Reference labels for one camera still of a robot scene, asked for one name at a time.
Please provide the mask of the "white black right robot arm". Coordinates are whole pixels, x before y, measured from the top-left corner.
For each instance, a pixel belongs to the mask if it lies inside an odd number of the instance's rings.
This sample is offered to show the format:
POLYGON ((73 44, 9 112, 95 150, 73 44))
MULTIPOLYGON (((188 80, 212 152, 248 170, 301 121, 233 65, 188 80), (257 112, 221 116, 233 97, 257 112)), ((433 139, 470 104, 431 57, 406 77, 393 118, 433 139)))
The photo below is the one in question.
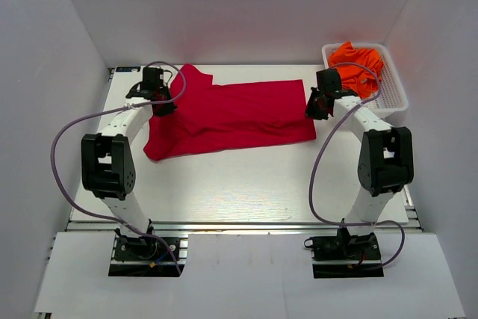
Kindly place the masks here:
POLYGON ((412 133, 406 127, 393 127, 375 115, 366 104, 374 101, 361 99, 353 90, 342 87, 336 67, 316 72, 317 85, 311 88, 305 115, 313 120, 338 121, 326 137, 314 161, 308 185, 308 204, 319 221, 349 230, 337 240, 338 252, 346 258, 355 258, 364 249, 362 236, 369 235, 379 225, 379 217, 391 198, 414 178, 412 133), (348 125, 361 142, 357 176, 361 188, 347 216, 341 221, 327 220, 314 209, 314 180, 326 147, 335 132, 348 125))

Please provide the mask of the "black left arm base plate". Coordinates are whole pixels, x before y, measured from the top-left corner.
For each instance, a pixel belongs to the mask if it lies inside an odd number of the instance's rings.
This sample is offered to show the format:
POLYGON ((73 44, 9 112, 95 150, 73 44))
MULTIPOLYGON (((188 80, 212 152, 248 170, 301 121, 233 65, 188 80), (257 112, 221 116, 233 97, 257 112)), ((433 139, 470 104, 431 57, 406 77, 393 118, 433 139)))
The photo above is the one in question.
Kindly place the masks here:
POLYGON ((167 246, 155 239, 116 237, 114 240, 109 277, 173 278, 180 277, 173 253, 180 271, 184 270, 186 255, 181 248, 180 237, 165 237, 167 246))

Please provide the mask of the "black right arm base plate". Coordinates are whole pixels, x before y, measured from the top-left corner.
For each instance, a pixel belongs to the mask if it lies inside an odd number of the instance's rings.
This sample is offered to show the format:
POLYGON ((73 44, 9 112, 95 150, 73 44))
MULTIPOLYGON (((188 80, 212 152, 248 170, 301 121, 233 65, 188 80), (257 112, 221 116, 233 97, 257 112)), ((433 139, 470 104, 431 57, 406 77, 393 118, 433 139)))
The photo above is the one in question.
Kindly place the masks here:
POLYGON ((343 246, 338 236, 316 236, 304 240, 311 251, 315 279, 381 278, 384 276, 378 240, 343 246))

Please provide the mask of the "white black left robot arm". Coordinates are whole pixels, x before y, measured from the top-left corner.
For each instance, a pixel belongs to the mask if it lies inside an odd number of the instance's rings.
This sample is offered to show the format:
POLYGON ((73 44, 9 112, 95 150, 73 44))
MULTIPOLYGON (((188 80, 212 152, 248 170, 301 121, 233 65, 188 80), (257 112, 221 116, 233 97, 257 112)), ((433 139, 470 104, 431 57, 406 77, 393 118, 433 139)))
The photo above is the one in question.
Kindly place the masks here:
POLYGON ((86 134, 81 140, 83 187, 121 221, 119 235, 134 238, 131 247, 141 258, 156 254, 158 240, 150 235, 152 222, 134 195, 137 175, 130 145, 154 115, 174 112, 176 106, 171 98, 164 70, 147 67, 142 70, 142 81, 126 95, 126 109, 100 132, 86 134))

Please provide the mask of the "red t-shirt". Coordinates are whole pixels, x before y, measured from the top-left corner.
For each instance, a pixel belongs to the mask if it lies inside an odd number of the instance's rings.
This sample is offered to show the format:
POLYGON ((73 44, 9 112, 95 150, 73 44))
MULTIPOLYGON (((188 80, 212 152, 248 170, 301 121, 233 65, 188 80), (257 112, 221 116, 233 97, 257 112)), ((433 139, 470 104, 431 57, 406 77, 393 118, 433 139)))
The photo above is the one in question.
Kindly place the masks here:
POLYGON ((300 79, 219 85, 185 64, 170 89, 181 97, 172 114, 149 120, 143 151, 151 161, 316 138, 300 79))

